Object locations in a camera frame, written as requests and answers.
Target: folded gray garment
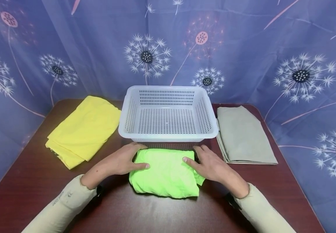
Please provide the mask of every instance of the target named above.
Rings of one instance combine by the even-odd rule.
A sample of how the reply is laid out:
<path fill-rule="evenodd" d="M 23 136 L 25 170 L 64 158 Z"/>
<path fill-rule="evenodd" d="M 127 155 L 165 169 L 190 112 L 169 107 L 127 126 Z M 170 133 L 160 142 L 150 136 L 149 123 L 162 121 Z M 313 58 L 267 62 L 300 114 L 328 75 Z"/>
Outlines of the folded gray garment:
<path fill-rule="evenodd" d="M 217 142 L 224 161 L 234 164 L 278 164 L 261 122 L 243 106 L 217 109 Z"/>

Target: lime green garment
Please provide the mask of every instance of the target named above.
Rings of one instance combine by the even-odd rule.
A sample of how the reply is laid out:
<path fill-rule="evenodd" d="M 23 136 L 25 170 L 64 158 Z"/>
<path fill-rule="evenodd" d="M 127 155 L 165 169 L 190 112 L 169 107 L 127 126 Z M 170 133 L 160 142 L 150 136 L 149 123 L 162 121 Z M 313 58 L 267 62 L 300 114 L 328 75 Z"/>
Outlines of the lime green garment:
<path fill-rule="evenodd" d="M 193 151 L 146 149 L 138 151 L 135 163 L 146 162 L 150 168 L 133 171 L 129 182 L 137 193 L 150 193 L 172 198 L 199 196 L 204 178 L 182 161 L 194 159 Z"/>
<path fill-rule="evenodd" d="M 72 169 L 89 161 L 115 132 L 121 111 L 102 98 L 87 96 L 53 132 L 45 146 Z"/>

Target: folded clothing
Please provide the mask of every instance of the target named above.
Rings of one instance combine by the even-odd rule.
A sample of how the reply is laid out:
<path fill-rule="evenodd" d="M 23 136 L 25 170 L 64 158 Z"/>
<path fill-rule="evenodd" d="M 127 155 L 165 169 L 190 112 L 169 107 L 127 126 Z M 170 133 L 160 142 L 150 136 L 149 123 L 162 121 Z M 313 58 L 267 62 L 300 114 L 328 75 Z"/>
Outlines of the folded clothing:
<path fill-rule="evenodd" d="M 204 178 L 182 161 L 194 159 L 193 151 L 146 149 L 137 153 L 135 163 L 146 162 L 150 169 L 133 171 L 129 182 L 137 193 L 150 193 L 172 198 L 199 196 L 197 184 Z"/>
<path fill-rule="evenodd" d="M 217 109 L 219 143 L 227 163 L 278 164 L 261 122 L 243 106 Z"/>
<path fill-rule="evenodd" d="M 72 169 L 89 161 L 114 133 L 121 111 L 108 101 L 87 96 L 48 136 L 45 144 Z"/>

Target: hand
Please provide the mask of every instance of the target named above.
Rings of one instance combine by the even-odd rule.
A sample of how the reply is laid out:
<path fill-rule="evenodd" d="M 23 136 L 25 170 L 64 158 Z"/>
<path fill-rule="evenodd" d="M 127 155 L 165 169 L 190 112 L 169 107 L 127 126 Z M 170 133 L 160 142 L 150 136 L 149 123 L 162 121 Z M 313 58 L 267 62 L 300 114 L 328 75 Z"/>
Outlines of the hand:
<path fill-rule="evenodd" d="M 147 149 L 145 145 L 132 142 L 102 159 L 81 177 L 82 185 L 90 190 L 111 175 L 124 175 L 134 170 L 148 169 L 148 163 L 134 163 L 132 159 L 138 150 Z"/>
<path fill-rule="evenodd" d="M 198 155 L 200 164 L 187 157 L 183 157 L 183 161 L 199 175 L 205 179 L 220 182 L 238 199 L 249 194 L 248 183 L 207 146 L 202 145 L 193 149 Z"/>

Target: blue curtain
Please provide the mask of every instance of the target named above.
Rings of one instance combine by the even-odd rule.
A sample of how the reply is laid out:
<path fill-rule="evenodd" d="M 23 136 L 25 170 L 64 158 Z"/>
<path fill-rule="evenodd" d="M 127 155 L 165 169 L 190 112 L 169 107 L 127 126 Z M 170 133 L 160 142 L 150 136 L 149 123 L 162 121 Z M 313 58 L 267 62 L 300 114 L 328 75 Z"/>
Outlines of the blue curtain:
<path fill-rule="evenodd" d="M 255 105 L 336 232 L 336 1 L 0 0 L 0 179 L 56 101 L 132 85 Z"/>

